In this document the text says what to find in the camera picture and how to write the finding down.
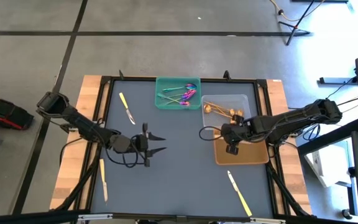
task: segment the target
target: brown tray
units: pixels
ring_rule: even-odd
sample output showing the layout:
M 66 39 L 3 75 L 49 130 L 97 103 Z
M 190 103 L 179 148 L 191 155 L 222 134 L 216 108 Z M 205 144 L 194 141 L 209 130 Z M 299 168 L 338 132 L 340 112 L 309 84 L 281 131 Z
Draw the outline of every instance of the brown tray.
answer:
M 214 135 L 219 136 L 219 131 L 214 131 Z M 241 141 L 238 155 L 227 153 L 226 146 L 223 138 L 214 141 L 215 161 L 218 165 L 257 165 L 269 161 L 265 141 L 258 143 Z

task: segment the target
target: table leg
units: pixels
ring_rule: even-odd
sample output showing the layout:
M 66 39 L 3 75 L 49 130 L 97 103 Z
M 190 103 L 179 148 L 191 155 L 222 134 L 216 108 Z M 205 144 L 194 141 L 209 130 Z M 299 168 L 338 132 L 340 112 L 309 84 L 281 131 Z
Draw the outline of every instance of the table leg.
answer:
M 311 152 L 315 152 L 323 147 L 342 141 L 350 137 L 352 131 L 358 131 L 358 119 L 346 124 L 330 133 L 324 134 L 315 140 L 309 141 L 298 147 L 300 156 L 305 156 Z

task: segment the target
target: red object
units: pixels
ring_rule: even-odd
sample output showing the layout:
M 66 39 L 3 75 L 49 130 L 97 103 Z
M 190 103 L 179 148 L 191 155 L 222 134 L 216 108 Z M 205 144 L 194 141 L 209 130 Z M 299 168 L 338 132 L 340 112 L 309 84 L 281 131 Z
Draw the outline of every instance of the red object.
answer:
M 33 118 L 25 109 L 0 99 L 0 127 L 25 130 Z

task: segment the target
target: yellow handle knife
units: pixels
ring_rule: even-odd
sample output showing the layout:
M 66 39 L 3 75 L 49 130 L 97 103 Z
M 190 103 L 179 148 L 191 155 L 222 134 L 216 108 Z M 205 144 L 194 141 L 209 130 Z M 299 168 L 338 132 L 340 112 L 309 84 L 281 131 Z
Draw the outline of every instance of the yellow handle knife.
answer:
M 127 101 L 125 100 L 124 94 L 119 93 L 119 97 L 121 98 L 121 101 L 125 106 L 126 113 L 128 115 L 129 120 L 131 121 L 132 124 L 135 124 L 135 119 L 132 117 L 131 112 L 129 112 L 128 104 L 127 104 Z
M 108 195 L 107 195 L 107 183 L 104 176 L 104 160 L 100 159 L 99 164 L 100 164 L 100 174 L 102 175 L 104 202 L 107 203 Z
M 241 194 L 236 182 L 234 181 L 233 176 L 231 175 L 230 171 L 227 171 L 227 175 L 229 176 L 230 182 L 233 185 L 234 190 L 239 194 L 241 204 L 244 207 L 244 210 L 246 211 L 246 214 L 248 215 L 248 217 L 250 217 L 252 215 L 252 212 L 249 209 L 249 207 L 247 205 L 247 202 L 244 200 L 244 198 L 243 198 L 243 196 L 242 196 L 242 194 Z

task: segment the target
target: spoon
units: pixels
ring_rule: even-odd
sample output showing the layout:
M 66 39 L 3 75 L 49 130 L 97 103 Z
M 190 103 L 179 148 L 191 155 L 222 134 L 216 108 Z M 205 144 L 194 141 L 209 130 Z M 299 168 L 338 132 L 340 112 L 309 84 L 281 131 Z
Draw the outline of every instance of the spoon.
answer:
M 194 85 L 194 84 L 192 84 L 192 83 L 188 83 L 188 84 L 186 84 L 185 86 L 182 86 L 182 87 L 166 88 L 166 89 L 163 89 L 162 91 L 163 91 L 164 93 L 166 93 L 166 92 L 173 91 L 173 90 L 179 90 L 179 89 L 181 89 L 181 88 L 186 88 L 186 89 L 188 89 L 188 90 L 195 90 L 195 89 L 197 89 L 197 86 Z

